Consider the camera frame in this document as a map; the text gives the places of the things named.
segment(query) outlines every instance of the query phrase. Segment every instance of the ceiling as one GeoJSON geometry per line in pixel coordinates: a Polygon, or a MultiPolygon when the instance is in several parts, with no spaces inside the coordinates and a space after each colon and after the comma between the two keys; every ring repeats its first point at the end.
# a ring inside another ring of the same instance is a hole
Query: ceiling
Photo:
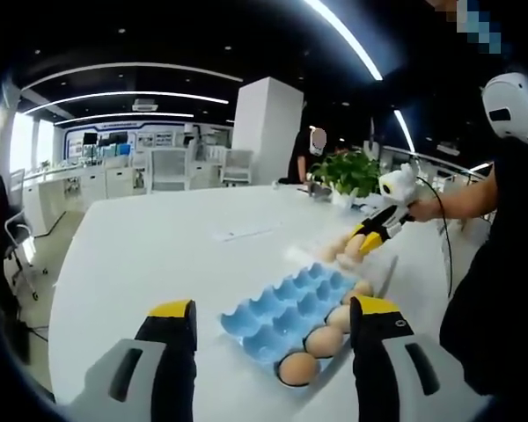
{"type": "MultiPolygon", "coordinates": [[[[304,93],[302,126],[325,127],[329,138],[361,143],[373,116],[384,143],[407,149],[392,116],[393,109],[400,109],[418,152],[464,166],[492,156],[480,87],[501,71],[502,57],[482,54],[424,0],[323,3],[360,41],[383,81],[373,79],[347,42],[304,0],[189,0],[157,13],[134,9],[133,16],[94,23],[80,19],[69,25],[58,19],[36,25],[25,37],[14,80],[26,87],[59,72],[122,62],[170,63],[233,78],[192,69],[100,67],[31,86],[26,93],[31,92],[33,100],[22,98],[18,109],[25,112],[37,106],[35,94],[56,101],[109,91],[178,92],[229,104],[146,97],[156,99],[159,112],[191,113],[192,121],[230,125],[238,88],[271,76],[304,93]],[[456,145],[460,155],[439,153],[439,142],[456,145]]],[[[498,11],[495,16],[508,13],[498,11]]],[[[59,121],[67,116],[127,113],[137,97],[145,96],[89,98],[33,115],[59,121]]]]}

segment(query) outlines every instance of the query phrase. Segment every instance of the window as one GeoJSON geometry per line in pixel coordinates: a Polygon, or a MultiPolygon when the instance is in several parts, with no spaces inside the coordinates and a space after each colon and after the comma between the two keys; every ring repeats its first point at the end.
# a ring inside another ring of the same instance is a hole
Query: window
{"type": "Polygon", "coordinates": [[[33,117],[16,113],[11,131],[10,172],[32,166],[33,117]]]}
{"type": "Polygon", "coordinates": [[[41,163],[49,161],[53,163],[53,123],[46,120],[40,120],[39,132],[37,133],[37,167],[41,167],[41,163]]]}

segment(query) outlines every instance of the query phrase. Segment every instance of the black cable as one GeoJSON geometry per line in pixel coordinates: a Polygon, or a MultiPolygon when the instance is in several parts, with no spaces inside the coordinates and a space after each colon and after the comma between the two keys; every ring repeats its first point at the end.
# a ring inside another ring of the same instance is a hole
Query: black cable
{"type": "Polygon", "coordinates": [[[49,342],[48,338],[44,338],[43,336],[41,336],[36,330],[34,330],[33,328],[28,328],[29,332],[31,332],[33,335],[39,337],[41,340],[45,341],[45,342],[49,342]]]}
{"type": "Polygon", "coordinates": [[[438,200],[438,203],[440,204],[440,209],[442,210],[442,220],[444,221],[444,231],[446,232],[446,242],[448,242],[448,252],[450,253],[450,286],[449,286],[449,289],[448,289],[448,298],[451,298],[452,281],[454,280],[453,279],[453,265],[452,265],[452,262],[451,262],[450,235],[448,234],[448,223],[446,222],[446,214],[444,212],[444,204],[442,203],[442,200],[440,199],[440,195],[438,195],[438,192],[436,191],[436,189],[434,187],[432,187],[432,185],[429,182],[427,182],[423,178],[419,178],[418,176],[416,178],[418,178],[422,183],[424,183],[426,186],[428,186],[430,188],[432,193],[436,196],[436,199],[438,200]]]}

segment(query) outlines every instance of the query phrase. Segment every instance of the blue egg carton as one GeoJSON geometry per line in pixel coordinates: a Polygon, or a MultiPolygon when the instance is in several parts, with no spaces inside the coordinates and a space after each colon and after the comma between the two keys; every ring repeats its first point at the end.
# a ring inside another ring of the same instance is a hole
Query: blue egg carton
{"type": "MultiPolygon", "coordinates": [[[[279,287],[265,288],[258,299],[243,301],[232,314],[222,314],[221,325],[246,354],[275,375],[283,358],[304,351],[305,338],[325,325],[356,282],[315,263],[295,277],[285,277],[279,287]]],[[[317,359],[319,375],[332,360],[317,359]]]]}

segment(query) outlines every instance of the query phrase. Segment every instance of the green plant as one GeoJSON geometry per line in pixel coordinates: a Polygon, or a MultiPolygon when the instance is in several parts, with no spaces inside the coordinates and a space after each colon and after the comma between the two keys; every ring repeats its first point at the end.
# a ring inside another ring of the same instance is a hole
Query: green plant
{"type": "Polygon", "coordinates": [[[339,193],[351,194],[357,189],[357,196],[364,197],[378,189],[379,164],[363,152],[332,154],[323,163],[314,164],[310,171],[315,180],[334,186],[339,193]]]}

